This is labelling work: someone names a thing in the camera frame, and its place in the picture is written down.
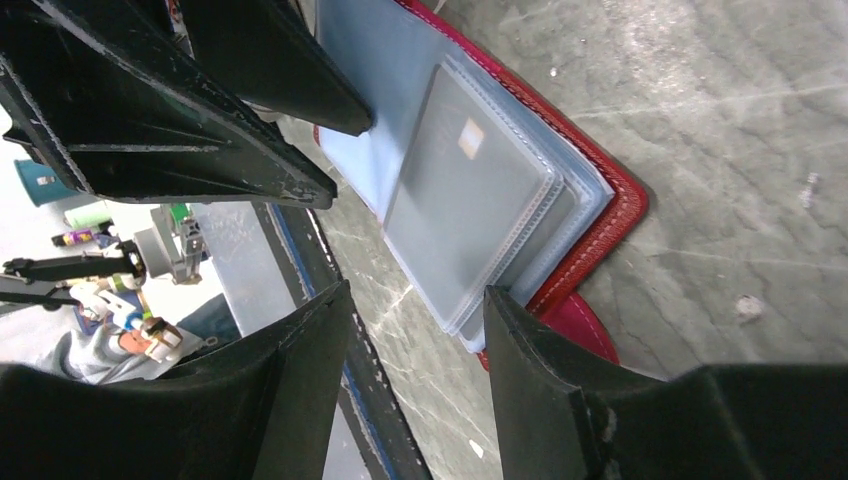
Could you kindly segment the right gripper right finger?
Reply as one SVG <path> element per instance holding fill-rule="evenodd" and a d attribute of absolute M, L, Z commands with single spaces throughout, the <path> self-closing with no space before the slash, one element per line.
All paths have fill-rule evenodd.
<path fill-rule="evenodd" d="M 843 364 L 713 364 L 670 380 L 559 335 L 488 287 L 486 346 L 507 479 L 843 479 Z"/>

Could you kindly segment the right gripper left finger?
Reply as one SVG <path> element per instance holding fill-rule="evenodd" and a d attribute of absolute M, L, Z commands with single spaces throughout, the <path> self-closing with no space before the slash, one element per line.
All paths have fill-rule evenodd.
<path fill-rule="evenodd" d="M 339 281 L 154 380 L 1 368 L 5 479 L 318 479 L 352 329 Z"/>

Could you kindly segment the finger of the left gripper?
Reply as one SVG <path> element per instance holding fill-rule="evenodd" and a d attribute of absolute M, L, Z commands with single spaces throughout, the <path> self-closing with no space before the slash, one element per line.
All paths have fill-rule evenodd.
<path fill-rule="evenodd" d="M 5 1 L 4 139 L 67 187 L 125 203 L 328 209 L 336 183 L 203 72 L 150 1 Z"/>
<path fill-rule="evenodd" d="M 372 109 L 292 1 L 182 1 L 195 61 L 253 105 L 358 136 Z"/>

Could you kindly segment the red card holder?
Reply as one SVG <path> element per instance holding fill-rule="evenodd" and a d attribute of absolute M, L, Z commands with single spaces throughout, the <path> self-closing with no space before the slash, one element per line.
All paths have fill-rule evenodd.
<path fill-rule="evenodd" d="M 577 286 L 644 216 L 645 189 L 561 112 L 418 1 L 320 1 L 319 44 L 363 95 L 319 127 L 439 328 L 483 355 L 483 292 L 616 361 Z"/>

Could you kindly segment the black VIP credit card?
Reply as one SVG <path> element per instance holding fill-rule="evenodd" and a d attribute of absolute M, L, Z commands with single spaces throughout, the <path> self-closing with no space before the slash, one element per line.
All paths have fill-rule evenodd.
<path fill-rule="evenodd" d="M 562 183 L 468 71 L 435 67 L 383 233 L 444 332 L 472 316 Z"/>

